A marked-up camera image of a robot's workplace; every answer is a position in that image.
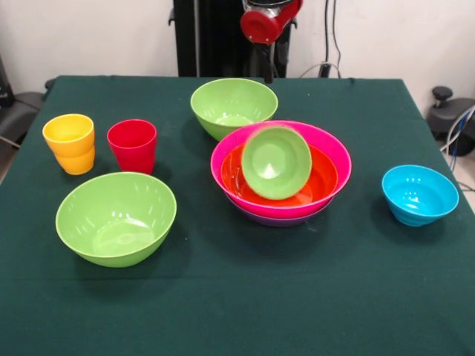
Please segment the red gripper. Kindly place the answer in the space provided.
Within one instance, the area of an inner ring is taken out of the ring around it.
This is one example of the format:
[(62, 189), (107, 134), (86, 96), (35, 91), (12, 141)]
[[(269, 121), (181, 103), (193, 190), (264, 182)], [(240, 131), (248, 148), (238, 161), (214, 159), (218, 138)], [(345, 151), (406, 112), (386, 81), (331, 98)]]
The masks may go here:
[(253, 44), (261, 45), (261, 65), (266, 84), (274, 81), (274, 54), (271, 44), (297, 16), (302, 0), (244, 0), (240, 28)]

